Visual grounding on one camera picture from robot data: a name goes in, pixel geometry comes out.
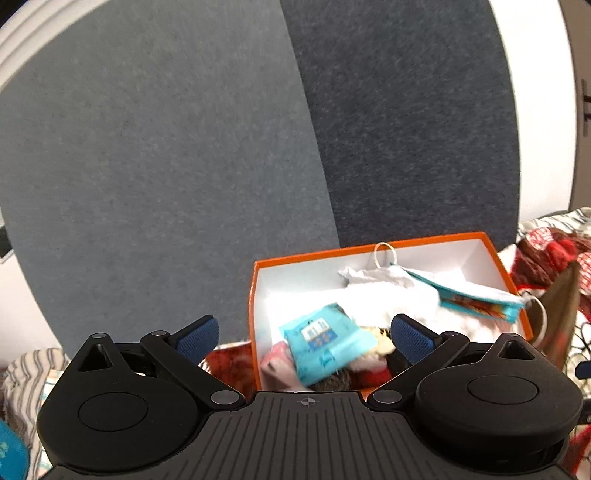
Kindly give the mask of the orange cardboard box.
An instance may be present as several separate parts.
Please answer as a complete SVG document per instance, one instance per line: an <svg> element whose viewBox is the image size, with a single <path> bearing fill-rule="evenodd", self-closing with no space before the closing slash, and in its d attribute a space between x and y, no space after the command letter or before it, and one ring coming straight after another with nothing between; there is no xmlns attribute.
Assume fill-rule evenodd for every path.
<svg viewBox="0 0 591 480"><path fill-rule="evenodd" d="M479 342L492 342L503 332L532 339L528 317L514 323L461 315L439 309L427 291L405 292L381 281L365 286L349 279L353 272L375 271L399 263L452 283L471 282L515 294L517 289L495 247L483 232L396 241L390 246L365 245L259 260L249 292L249 334L256 387L276 390L280 384L263 373L263 358L283 341L281 326L338 304L360 326L387 328L394 315L426 319L436 330L456 329Z"/></svg>

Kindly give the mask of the teal embroidered pillow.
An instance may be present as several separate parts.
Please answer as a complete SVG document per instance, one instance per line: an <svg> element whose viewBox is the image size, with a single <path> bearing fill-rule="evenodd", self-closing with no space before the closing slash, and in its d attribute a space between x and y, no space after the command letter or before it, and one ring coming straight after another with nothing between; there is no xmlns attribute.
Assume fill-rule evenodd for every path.
<svg viewBox="0 0 591 480"><path fill-rule="evenodd" d="M0 421L0 476L2 480L24 480L29 469L29 451L20 438Z"/></svg>

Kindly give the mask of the grey striped cloth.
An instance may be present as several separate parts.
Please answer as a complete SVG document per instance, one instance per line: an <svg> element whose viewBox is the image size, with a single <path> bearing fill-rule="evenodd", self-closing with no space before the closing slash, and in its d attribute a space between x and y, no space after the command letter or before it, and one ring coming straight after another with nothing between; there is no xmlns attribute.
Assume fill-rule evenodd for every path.
<svg viewBox="0 0 591 480"><path fill-rule="evenodd" d="M27 479L40 479L52 468L39 440L37 417L69 363L61 348L35 350L11 362L3 374L4 419L28 449Z"/></svg>

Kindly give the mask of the red floral plush blanket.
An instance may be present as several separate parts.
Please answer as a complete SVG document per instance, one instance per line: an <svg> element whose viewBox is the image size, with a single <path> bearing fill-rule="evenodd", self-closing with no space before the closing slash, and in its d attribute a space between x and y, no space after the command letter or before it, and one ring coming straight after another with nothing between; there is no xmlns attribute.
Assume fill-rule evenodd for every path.
<svg viewBox="0 0 591 480"><path fill-rule="evenodd" d="M590 363L584 377L576 376L581 363L590 362L590 207L551 215L520 224L515 244L500 252L520 294L541 298L558 276L576 261L580 265L580 304L570 351L563 368L590 400ZM200 367L245 394L256 391L250 342L222 345ZM377 387L403 371L408 362L398 352L375 357L374 371L337 373L312 390L344 390L346 387ZM566 467L578 479L590 479L590 425L579 426L571 436Z"/></svg>

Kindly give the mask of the brown leather pouch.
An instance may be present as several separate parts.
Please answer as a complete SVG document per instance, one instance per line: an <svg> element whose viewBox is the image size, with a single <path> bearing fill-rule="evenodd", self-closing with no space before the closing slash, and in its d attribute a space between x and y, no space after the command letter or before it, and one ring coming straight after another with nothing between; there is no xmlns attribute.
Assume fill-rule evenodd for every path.
<svg viewBox="0 0 591 480"><path fill-rule="evenodd" d="M573 261L526 309L534 335L531 344L560 370L570 351L579 304L580 265Z"/></svg>

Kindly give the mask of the white face mask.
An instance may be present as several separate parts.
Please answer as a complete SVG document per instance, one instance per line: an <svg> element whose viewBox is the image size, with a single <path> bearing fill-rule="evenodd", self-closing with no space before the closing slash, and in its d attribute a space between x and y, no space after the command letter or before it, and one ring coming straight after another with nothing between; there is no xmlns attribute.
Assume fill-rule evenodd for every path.
<svg viewBox="0 0 591 480"><path fill-rule="evenodd" d="M391 252L392 262L383 266L378 258L379 250L384 247ZM396 249L388 242L379 242L372 253L373 268L353 269L346 266L338 271L339 275L349 284L386 283L394 286L410 289L416 286L415 280L398 263Z"/></svg>

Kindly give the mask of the teal packaged wipes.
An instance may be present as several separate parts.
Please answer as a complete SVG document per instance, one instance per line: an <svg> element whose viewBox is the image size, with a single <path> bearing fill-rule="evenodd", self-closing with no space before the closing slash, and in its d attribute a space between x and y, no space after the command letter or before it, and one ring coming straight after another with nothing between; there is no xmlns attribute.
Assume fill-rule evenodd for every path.
<svg viewBox="0 0 591 480"><path fill-rule="evenodd" d="M356 325L336 303L284 324L280 333L305 387L345 368L378 344L373 333Z"/></svg>

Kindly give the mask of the teal patterned cloth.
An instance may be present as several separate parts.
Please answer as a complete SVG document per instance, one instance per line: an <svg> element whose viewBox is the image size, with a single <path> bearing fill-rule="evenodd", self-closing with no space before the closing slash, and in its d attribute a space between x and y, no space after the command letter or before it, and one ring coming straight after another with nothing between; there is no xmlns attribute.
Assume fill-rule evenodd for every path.
<svg viewBox="0 0 591 480"><path fill-rule="evenodd" d="M479 318L516 323L526 301L519 295L474 283L453 275L389 265L404 273L412 284L412 304L428 308L443 307Z"/></svg>

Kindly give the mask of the grey upholstered headboard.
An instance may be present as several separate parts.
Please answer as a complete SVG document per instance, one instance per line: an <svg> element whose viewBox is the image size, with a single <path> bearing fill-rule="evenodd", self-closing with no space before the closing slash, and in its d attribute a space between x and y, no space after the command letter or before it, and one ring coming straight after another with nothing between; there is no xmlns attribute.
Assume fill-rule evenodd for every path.
<svg viewBox="0 0 591 480"><path fill-rule="evenodd" d="M30 1L1 30L1 208L67 352L200 315L252 264L514 239L512 85L486 1Z"/></svg>

